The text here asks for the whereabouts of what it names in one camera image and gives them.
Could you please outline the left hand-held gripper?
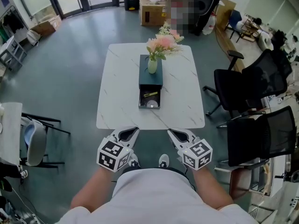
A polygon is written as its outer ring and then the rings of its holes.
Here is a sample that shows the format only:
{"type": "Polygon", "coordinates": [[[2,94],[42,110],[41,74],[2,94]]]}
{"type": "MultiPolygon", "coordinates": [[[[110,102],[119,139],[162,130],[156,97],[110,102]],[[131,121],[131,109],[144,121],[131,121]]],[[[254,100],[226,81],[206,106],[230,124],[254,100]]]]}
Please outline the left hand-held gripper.
{"type": "Polygon", "coordinates": [[[134,153],[140,129],[136,126],[123,126],[115,129],[100,143],[97,164],[113,172],[119,171],[134,153]]]}

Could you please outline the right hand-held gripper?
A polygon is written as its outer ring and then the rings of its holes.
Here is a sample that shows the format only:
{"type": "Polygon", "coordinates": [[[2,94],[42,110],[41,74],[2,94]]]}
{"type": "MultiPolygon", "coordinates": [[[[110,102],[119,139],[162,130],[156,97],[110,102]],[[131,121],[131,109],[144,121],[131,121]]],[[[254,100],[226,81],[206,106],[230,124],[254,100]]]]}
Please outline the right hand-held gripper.
{"type": "Polygon", "coordinates": [[[199,170],[211,162],[213,149],[205,139],[183,128],[170,128],[167,133],[184,165],[199,170]]]}

